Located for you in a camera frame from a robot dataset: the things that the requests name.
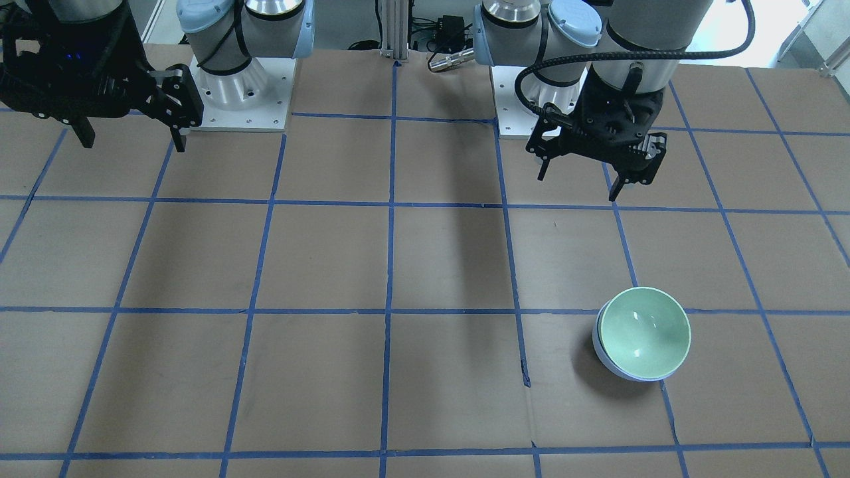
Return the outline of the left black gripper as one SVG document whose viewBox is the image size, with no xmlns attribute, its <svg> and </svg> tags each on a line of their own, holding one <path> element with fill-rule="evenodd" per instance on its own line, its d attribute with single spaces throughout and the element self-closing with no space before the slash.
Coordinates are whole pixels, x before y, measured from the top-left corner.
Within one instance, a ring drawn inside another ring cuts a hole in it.
<svg viewBox="0 0 850 478">
<path fill-rule="evenodd" d="M 571 114 L 554 103 L 541 107 L 526 145 L 540 161 L 538 181 L 544 181 L 554 158 L 577 153 L 614 167 L 610 202 L 627 184 L 652 184 L 667 154 L 667 133 L 649 132 L 661 112 L 663 90 L 640 92 L 644 73 L 643 64 L 629 64 L 616 87 L 592 66 Z"/>
</svg>

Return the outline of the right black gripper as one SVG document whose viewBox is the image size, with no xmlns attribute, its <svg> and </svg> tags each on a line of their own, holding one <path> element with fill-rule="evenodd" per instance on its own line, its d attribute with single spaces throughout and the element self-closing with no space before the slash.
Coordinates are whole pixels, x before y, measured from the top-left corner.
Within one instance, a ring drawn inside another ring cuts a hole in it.
<svg viewBox="0 0 850 478">
<path fill-rule="evenodd" d="M 88 117 L 120 118 L 149 103 L 179 153 L 203 123 L 188 64 L 152 72 L 128 7 L 15 7 L 2 26 L 2 48 L 2 102 L 71 123 L 84 148 L 96 139 Z"/>
</svg>

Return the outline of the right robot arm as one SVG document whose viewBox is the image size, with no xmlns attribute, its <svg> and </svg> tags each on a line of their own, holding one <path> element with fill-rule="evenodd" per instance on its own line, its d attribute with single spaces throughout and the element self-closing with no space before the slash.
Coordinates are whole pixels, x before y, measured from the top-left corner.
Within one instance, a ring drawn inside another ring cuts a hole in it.
<svg viewBox="0 0 850 478">
<path fill-rule="evenodd" d="M 310 57 L 311 1 L 179 1 L 176 14 L 195 58 L 159 70 L 147 58 L 128 1 L 15 1 L 2 15 L 2 102 L 52 118 L 85 148 L 91 118 L 131 111 L 168 127 L 185 151 L 206 106 L 250 111 L 270 97 L 263 58 Z"/>
</svg>

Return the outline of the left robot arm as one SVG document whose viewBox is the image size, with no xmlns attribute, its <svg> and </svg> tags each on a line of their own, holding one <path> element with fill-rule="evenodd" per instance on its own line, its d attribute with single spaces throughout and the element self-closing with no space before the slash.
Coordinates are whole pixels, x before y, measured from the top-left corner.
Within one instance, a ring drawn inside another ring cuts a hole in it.
<svg viewBox="0 0 850 478">
<path fill-rule="evenodd" d="M 477 63 L 528 68 L 602 52 L 686 51 L 708 1 L 483 1 L 474 12 Z M 540 67 L 514 80 L 514 97 L 535 117 L 525 146 L 540 161 L 576 154 L 613 167 L 613 202 L 627 184 L 648 185 L 667 154 L 650 129 L 676 58 L 586 60 Z"/>
</svg>

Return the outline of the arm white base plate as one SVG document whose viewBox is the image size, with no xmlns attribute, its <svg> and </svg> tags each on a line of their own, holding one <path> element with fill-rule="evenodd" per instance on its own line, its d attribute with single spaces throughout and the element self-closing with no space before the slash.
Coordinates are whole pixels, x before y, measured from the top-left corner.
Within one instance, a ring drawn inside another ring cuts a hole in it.
<svg viewBox="0 0 850 478">
<path fill-rule="evenodd" d="M 189 70 L 204 104 L 200 132 L 280 132 L 288 126 L 299 61 L 253 58 L 242 72 L 217 76 L 193 57 Z"/>
<path fill-rule="evenodd" d="M 537 115 L 522 105 L 514 90 L 516 77 L 525 67 L 525 64 L 491 67 L 493 99 L 501 138 L 528 139 L 537 123 Z M 562 113 L 571 113 L 576 108 L 587 76 L 586 64 L 583 64 L 580 73 L 582 75 L 578 82 L 567 87 L 544 84 L 537 76 L 531 74 L 523 79 L 521 84 L 523 94 L 530 101 L 540 100 L 544 104 L 552 103 L 558 106 Z"/>
</svg>

